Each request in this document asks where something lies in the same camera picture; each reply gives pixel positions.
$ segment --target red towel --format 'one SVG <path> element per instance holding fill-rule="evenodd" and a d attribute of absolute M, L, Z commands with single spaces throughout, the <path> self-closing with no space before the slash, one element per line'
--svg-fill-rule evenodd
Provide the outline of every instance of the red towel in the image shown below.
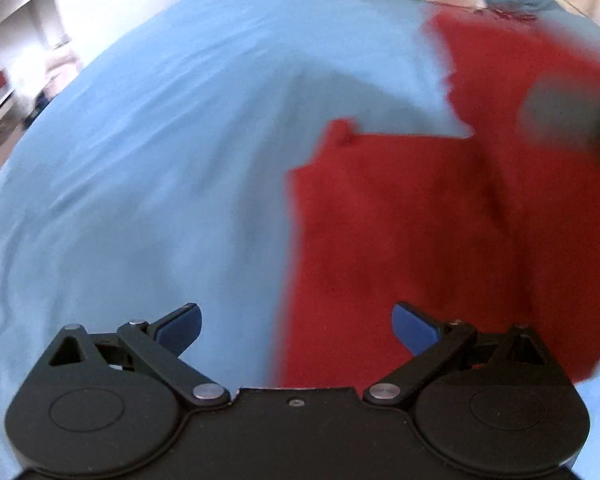
<path fill-rule="evenodd" d="M 358 135 L 335 121 L 291 173 L 285 386 L 363 389 L 405 362 L 398 300 L 484 331 L 531 323 L 573 380 L 600 359 L 600 158 L 532 144 L 518 123 L 539 74 L 600 88 L 600 65 L 492 17 L 444 12 L 431 28 L 474 136 Z"/>

